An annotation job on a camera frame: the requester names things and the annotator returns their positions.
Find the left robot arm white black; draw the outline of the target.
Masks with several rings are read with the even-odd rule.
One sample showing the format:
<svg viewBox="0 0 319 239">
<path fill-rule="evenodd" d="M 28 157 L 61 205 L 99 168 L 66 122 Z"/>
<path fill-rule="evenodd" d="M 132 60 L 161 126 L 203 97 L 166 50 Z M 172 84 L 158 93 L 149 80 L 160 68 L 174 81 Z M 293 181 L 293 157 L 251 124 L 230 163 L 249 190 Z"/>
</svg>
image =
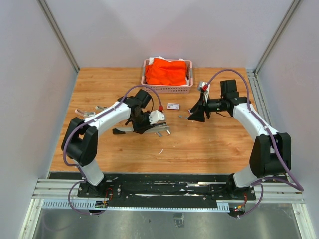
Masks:
<svg viewBox="0 0 319 239">
<path fill-rule="evenodd" d="M 78 168 L 84 182 L 90 184 L 89 191 L 94 196 L 101 197 L 107 191 L 106 183 L 102 182 L 104 174 L 95 159 L 99 137 L 122 121 L 131 123 L 133 132 L 138 134 L 152 128 L 150 111 L 143 111 L 151 100 L 148 92 L 139 90 L 135 96 L 118 99 L 111 107 L 90 119 L 75 117 L 69 123 L 61 146 L 63 161 L 67 166 Z"/>
</svg>

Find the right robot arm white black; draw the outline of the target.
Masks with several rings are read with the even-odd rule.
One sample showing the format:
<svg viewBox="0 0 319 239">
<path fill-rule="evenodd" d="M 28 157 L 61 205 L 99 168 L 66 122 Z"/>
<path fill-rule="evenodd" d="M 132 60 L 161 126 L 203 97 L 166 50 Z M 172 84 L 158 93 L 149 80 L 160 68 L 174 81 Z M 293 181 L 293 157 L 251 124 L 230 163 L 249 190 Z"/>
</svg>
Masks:
<svg viewBox="0 0 319 239">
<path fill-rule="evenodd" d="M 238 120 L 254 141 L 249 165 L 231 174 L 223 191 L 231 199 L 238 199 L 249 186 L 267 176 L 283 174 L 291 167 L 291 137 L 279 133 L 255 111 L 247 97 L 241 97 L 235 80 L 220 83 L 221 97 L 211 99 L 209 86 L 200 82 L 200 97 L 190 109 L 190 121 L 205 122 L 211 113 L 228 112 Z"/>
</svg>

